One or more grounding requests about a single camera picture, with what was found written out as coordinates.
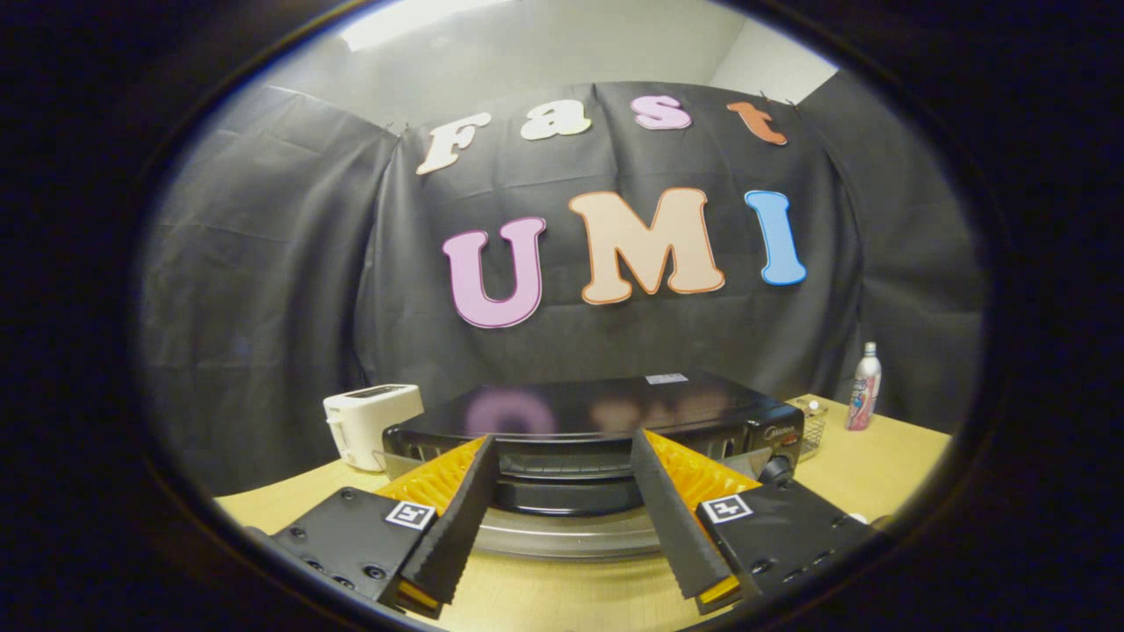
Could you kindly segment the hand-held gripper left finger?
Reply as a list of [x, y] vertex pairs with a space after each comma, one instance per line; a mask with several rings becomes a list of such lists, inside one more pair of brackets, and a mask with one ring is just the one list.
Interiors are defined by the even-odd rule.
[[498, 476], [497, 444], [484, 435], [374, 493], [345, 485], [268, 545], [382, 607], [437, 619], [454, 601]]

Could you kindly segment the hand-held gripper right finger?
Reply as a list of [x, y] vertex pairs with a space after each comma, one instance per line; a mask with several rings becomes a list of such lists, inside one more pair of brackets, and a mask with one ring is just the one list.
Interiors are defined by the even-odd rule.
[[804, 485], [759, 484], [646, 428], [629, 460], [679, 592], [703, 614], [785, 599], [874, 544], [874, 529]]

